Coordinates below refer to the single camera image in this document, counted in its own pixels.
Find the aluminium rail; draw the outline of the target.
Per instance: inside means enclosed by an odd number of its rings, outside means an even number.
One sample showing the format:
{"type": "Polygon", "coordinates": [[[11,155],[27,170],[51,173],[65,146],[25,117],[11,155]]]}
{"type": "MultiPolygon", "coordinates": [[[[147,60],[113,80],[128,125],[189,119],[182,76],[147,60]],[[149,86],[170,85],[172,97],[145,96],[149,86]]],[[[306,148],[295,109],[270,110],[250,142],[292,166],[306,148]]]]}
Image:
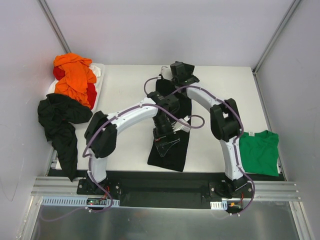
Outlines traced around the aluminium rail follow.
{"type": "MultiPolygon", "coordinates": [[[[33,196],[76,196],[92,195],[89,189],[89,178],[84,171],[80,177],[70,181],[65,176],[38,176],[35,179],[31,195],[33,196]]],[[[107,171],[107,183],[113,195],[125,193],[125,189],[143,190],[188,190],[196,186],[204,186],[212,198],[217,197],[215,190],[218,184],[225,183],[222,172],[151,172],[151,171],[107,171]]],[[[298,202],[301,199],[297,184],[277,177],[253,175],[253,181],[245,180],[246,198],[254,194],[259,201],[298,202]]]]}

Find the green folded t shirt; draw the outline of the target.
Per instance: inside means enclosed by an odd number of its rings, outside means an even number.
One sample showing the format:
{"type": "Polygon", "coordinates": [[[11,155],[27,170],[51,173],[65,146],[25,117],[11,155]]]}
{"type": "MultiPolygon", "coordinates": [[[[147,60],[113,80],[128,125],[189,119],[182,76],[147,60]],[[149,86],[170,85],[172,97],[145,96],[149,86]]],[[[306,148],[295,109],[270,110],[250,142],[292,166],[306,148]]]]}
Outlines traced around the green folded t shirt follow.
{"type": "Polygon", "coordinates": [[[264,130],[244,132],[239,140],[241,162],[244,170],[251,174],[277,177],[279,135],[264,130]]]}

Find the white plastic bin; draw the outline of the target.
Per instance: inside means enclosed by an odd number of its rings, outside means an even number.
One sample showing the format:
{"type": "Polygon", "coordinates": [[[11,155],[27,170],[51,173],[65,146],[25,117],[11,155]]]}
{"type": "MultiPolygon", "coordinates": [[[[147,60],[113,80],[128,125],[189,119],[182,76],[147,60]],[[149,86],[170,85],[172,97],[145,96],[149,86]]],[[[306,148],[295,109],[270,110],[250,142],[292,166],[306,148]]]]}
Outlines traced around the white plastic bin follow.
{"type": "MultiPolygon", "coordinates": [[[[95,102],[94,105],[91,109],[91,111],[94,113],[96,111],[96,108],[98,106],[98,102],[99,102],[99,97],[100,97],[100,92],[102,89],[102,85],[103,85],[103,81],[104,81],[104,77],[105,77],[105,65],[101,64],[101,63],[92,63],[89,67],[89,69],[92,70],[92,72],[94,73],[94,75],[96,76],[96,83],[94,84],[95,86],[95,90],[96,90],[96,98],[95,98],[95,102]]],[[[52,94],[55,92],[55,88],[56,88],[56,84],[59,81],[57,79],[54,79],[54,81],[51,83],[51,85],[49,86],[47,93],[46,94],[52,94]]]]}

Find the white t shirt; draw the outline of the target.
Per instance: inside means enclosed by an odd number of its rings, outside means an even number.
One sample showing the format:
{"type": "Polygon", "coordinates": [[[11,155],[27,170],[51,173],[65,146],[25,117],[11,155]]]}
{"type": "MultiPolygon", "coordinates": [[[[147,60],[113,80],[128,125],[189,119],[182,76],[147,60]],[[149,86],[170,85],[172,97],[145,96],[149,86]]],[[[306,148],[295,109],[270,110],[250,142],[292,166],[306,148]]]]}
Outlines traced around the white t shirt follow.
{"type": "MultiPolygon", "coordinates": [[[[96,76],[96,83],[94,83],[94,86],[95,86],[96,92],[98,92],[98,89],[101,85],[101,81],[103,79],[102,78],[103,70],[93,63],[90,65],[89,69],[92,70],[93,74],[96,76]]],[[[52,94],[55,92],[56,84],[58,82],[59,81],[57,79],[54,79],[54,81],[51,83],[51,85],[49,86],[49,88],[47,90],[47,94],[52,94]]]]}

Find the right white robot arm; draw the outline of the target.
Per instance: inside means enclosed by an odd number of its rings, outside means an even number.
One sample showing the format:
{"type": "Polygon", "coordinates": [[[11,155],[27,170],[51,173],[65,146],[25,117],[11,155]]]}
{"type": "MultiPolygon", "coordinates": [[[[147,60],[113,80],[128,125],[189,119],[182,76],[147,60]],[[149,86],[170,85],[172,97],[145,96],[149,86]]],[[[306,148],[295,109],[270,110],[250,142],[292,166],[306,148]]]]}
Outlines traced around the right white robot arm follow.
{"type": "Polygon", "coordinates": [[[204,107],[210,115],[210,129],[219,140],[225,164],[225,176],[231,180],[225,184],[225,193],[232,198],[243,191],[237,181],[244,176],[240,154],[240,137],[244,127],[237,103],[233,98],[221,100],[205,89],[194,75],[195,66],[180,61],[170,65],[172,83],[176,91],[204,107]]]}

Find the red t shirt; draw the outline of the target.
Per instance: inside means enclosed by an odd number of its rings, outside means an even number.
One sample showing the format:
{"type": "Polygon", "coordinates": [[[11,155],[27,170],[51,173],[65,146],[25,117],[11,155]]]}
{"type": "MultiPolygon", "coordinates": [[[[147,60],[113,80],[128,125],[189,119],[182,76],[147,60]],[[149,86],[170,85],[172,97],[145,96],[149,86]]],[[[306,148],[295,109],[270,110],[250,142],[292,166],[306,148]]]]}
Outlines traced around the red t shirt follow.
{"type": "Polygon", "coordinates": [[[96,88],[94,83],[96,83],[97,78],[91,69],[88,69],[91,74],[89,74],[89,79],[85,81],[83,78],[78,80],[76,77],[72,76],[66,77],[65,71],[59,66],[53,68],[53,75],[58,83],[55,85],[55,93],[63,94],[77,100],[82,105],[93,108],[97,96],[96,88]]]}

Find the left aluminium frame post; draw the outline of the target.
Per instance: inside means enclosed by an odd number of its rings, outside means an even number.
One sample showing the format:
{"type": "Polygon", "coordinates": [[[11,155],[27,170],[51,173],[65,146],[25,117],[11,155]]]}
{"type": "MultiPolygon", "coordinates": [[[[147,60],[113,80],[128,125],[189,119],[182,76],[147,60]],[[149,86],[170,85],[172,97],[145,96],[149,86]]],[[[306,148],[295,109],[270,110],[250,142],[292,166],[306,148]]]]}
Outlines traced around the left aluminium frame post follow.
{"type": "Polygon", "coordinates": [[[67,43],[67,40],[54,16],[54,14],[52,13],[52,10],[49,6],[49,4],[47,3],[46,0],[38,0],[37,1],[40,5],[40,8],[42,9],[47,21],[49,22],[55,36],[57,37],[58,42],[60,43],[62,49],[64,50],[65,53],[70,53],[71,52],[71,48],[67,43]]]}

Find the aluminium frame post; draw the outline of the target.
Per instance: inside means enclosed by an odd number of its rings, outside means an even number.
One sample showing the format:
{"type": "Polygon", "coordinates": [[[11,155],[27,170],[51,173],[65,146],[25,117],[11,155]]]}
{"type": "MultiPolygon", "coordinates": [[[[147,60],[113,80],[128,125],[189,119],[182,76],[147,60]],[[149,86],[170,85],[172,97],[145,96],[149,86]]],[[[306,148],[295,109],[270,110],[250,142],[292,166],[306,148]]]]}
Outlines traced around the aluminium frame post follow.
{"type": "Polygon", "coordinates": [[[254,76],[256,76],[258,71],[261,69],[268,55],[272,51],[274,45],[281,37],[283,31],[285,30],[286,26],[289,24],[290,20],[292,19],[292,17],[294,16],[295,12],[298,10],[298,7],[301,5],[302,2],[303,2],[302,0],[293,0],[289,5],[280,23],[278,24],[276,30],[274,31],[265,49],[263,50],[258,62],[256,63],[255,67],[252,69],[252,73],[254,76]]]}
{"type": "Polygon", "coordinates": [[[60,43],[62,49],[64,50],[65,53],[70,53],[71,52],[71,48],[67,43],[67,40],[54,16],[54,14],[52,13],[52,10],[49,6],[49,4],[47,3],[46,0],[38,0],[37,1],[40,5],[40,8],[42,9],[47,21],[49,22],[55,36],[57,37],[58,42],[60,43]]]}

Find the right aluminium frame post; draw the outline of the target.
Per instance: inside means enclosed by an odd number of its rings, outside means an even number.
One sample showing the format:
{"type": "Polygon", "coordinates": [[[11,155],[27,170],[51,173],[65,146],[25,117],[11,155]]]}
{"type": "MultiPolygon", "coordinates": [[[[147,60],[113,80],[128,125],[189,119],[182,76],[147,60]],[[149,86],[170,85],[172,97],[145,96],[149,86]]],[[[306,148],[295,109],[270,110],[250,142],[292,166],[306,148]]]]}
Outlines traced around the right aluminium frame post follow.
{"type": "Polygon", "coordinates": [[[301,5],[302,2],[303,2],[302,0],[293,0],[289,5],[280,23],[278,24],[276,30],[274,31],[265,49],[263,50],[258,62],[256,63],[255,67],[252,69],[252,73],[254,76],[256,76],[258,71],[261,69],[268,55],[272,51],[274,45],[281,37],[283,31],[285,30],[286,26],[289,24],[290,20],[292,19],[292,17],[294,16],[295,12],[298,10],[298,7],[301,5]]]}

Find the plain black t shirt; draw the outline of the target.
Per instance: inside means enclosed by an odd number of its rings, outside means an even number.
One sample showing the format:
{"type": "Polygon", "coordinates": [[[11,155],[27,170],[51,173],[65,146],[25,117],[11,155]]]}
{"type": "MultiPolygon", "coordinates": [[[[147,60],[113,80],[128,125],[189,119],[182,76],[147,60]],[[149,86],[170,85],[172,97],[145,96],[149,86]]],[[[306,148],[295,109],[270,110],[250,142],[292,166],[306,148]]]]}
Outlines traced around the plain black t shirt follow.
{"type": "Polygon", "coordinates": [[[38,122],[51,142],[61,169],[73,181],[77,175],[78,139],[74,125],[87,123],[93,116],[89,107],[67,95],[50,93],[39,102],[38,122]]]}

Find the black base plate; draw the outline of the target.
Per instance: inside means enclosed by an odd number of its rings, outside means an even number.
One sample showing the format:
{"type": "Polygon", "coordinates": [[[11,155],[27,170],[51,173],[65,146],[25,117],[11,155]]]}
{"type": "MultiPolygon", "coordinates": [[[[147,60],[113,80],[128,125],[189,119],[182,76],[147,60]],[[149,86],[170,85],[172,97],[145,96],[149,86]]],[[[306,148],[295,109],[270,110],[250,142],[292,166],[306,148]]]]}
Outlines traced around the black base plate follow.
{"type": "Polygon", "coordinates": [[[231,181],[222,172],[108,171],[106,179],[95,184],[83,170],[76,172],[74,180],[60,170],[51,170],[47,178],[51,185],[70,187],[76,195],[110,195],[122,207],[204,210],[211,202],[248,200],[253,195],[246,177],[231,181]]]}

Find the orange t shirt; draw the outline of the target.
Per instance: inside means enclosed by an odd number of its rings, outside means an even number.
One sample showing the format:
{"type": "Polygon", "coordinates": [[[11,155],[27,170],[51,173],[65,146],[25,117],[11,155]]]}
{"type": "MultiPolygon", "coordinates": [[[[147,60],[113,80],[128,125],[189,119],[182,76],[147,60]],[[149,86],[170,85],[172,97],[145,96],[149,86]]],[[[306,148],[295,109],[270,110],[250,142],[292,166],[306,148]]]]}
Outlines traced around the orange t shirt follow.
{"type": "Polygon", "coordinates": [[[53,75],[57,80],[54,92],[92,109],[97,97],[97,77],[90,69],[92,63],[90,58],[72,52],[56,56],[53,61],[53,75]]]}

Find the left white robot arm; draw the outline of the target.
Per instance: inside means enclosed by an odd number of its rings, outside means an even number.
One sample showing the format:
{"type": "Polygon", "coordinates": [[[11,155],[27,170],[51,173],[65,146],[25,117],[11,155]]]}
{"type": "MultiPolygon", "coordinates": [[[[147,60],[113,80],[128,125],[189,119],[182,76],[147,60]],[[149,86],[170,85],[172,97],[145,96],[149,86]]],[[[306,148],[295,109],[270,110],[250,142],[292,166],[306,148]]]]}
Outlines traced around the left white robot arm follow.
{"type": "Polygon", "coordinates": [[[88,188],[96,195],[105,191],[107,159],[116,149],[118,135],[146,119],[153,119],[155,148],[164,157],[180,141],[170,121],[179,107],[179,100],[174,95],[162,96],[154,91],[136,105],[122,111],[111,114],[96,112],[84,134],[86,147],[82,156],[89,157],[88,188]]]}

